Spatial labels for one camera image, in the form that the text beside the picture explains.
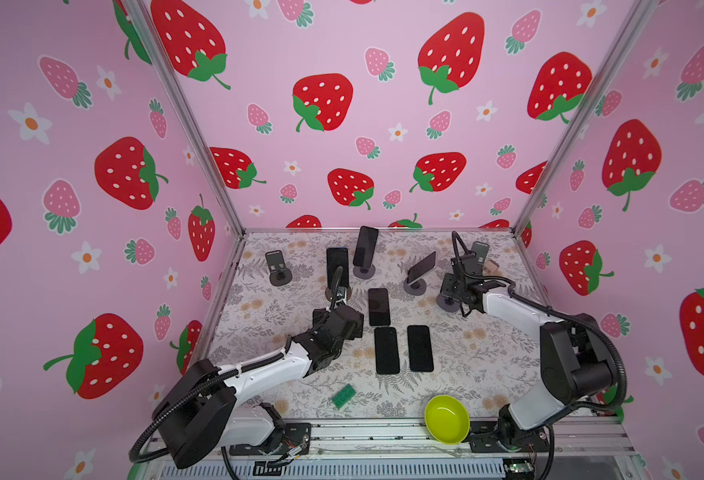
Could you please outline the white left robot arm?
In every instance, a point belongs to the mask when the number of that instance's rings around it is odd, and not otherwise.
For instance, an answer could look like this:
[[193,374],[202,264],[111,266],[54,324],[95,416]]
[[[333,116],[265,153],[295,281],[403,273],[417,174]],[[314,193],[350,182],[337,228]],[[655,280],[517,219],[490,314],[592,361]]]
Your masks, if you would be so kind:
[[170,456],[191,467],[223,447],[281,442],[284,422],[274,406],[247,402],[283,383],[328,367],[344,343],[362,336],[364,314],[347,305],[313,312],[312,326],[283,347],[235,365],[202,359],[190,366],[152,413],[152,422],[129,451],[133,464]]

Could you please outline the lime green bowl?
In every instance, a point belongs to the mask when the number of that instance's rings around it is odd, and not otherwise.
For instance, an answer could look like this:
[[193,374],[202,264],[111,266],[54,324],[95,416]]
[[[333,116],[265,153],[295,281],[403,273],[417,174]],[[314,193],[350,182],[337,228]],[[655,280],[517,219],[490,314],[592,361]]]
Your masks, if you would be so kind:
[[440,443],[458,445],[470,432],[470,416],[465,406],[449,395],[431,398],[424,411],[430,435]]

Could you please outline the grey back centre stand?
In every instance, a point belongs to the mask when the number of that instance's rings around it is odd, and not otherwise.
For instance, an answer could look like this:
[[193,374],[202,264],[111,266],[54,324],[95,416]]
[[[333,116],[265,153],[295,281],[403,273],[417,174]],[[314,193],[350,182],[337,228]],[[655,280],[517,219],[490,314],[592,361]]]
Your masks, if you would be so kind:
[[374,265],[371,265],[368,268],[354,266],[352,273],[358,279],[368,280],[368,279],[371,279],[375,275],[376,268]]

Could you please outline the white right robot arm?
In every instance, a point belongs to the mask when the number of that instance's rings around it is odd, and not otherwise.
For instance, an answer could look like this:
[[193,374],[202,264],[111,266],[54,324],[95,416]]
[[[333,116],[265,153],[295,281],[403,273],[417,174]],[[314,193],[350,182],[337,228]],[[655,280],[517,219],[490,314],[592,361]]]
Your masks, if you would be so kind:
[[477,311],[504,320],[539,346],[540,380],[501,407],[491,432],[473,434],[473,440],[514,450],[576,410],[614,413],[624,403],[626,368],[592,317],[568,315],[525,298],[504,277],[448,273],[440,293],[457,303],[464,317]]

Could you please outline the wooden base phone stand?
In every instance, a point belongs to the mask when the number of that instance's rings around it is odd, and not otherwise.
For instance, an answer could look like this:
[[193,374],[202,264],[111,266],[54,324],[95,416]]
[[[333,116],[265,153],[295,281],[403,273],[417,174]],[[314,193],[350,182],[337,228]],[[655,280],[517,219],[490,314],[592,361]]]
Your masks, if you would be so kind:
[[336,291],[333,291],[331,288],[326,288],[325,297],[328,301],[347,303],[351,297],[351,288],[340,286]]

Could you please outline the black phone wooden stand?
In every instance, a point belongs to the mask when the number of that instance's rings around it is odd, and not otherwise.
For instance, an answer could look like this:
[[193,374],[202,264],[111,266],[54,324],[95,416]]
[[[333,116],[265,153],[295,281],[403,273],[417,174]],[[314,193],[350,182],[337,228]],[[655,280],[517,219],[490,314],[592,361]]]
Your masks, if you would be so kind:
[[335,285],[349,287],[349,251],[346,247],[331,247],[326,250],[328,288]]

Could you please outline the pink wall charger cube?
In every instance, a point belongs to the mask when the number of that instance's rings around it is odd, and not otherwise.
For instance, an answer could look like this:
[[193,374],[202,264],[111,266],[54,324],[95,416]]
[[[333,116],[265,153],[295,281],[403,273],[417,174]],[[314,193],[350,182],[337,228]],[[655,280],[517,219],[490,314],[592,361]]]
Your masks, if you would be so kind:
[[492,259],[487,259],[484,264],[484,269],[487,272],[493,273],[499,270],[499,264]]

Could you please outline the grey centre phone stand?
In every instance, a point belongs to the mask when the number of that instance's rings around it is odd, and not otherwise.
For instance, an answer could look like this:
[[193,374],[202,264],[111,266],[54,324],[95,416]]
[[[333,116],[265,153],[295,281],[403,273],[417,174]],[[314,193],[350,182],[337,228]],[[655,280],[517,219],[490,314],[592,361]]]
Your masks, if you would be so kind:
[[413,282],[403,282],[404,291],[411,296],[422,296],[426,293],[427,283],[424,279],[418,279]]

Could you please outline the green lego brick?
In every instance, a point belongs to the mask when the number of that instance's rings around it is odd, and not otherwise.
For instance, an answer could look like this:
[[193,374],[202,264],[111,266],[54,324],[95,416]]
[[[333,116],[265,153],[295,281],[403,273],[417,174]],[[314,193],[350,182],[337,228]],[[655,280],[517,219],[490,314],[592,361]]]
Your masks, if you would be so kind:
[[356,389],[352,385],[347,384],[331,398],[331,402],[337,410],[341,410],[356,396],[356,394]]

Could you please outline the grey round phone stand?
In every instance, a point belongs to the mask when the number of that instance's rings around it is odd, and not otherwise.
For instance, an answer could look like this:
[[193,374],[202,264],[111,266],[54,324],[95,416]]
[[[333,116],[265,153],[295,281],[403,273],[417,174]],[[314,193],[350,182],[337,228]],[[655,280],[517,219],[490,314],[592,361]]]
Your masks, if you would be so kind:
[[461,303],[453,298],[446,297],[443,294],[438,294],[436,296],[436,304],[442,310],[448,313],[458,312],[461,308]]

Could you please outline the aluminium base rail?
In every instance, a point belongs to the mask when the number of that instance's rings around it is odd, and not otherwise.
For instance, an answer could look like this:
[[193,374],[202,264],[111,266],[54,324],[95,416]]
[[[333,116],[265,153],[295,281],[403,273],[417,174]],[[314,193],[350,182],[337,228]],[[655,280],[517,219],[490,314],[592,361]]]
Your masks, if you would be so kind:
[[507,452],[486,441],[445,445],[418,418],[289,419],[307,428],[297,459],[237,447],[178,469],[158,460],[146,479],[645,479],[648,474],[624,428],[608,417],[557,423],[526,447]]

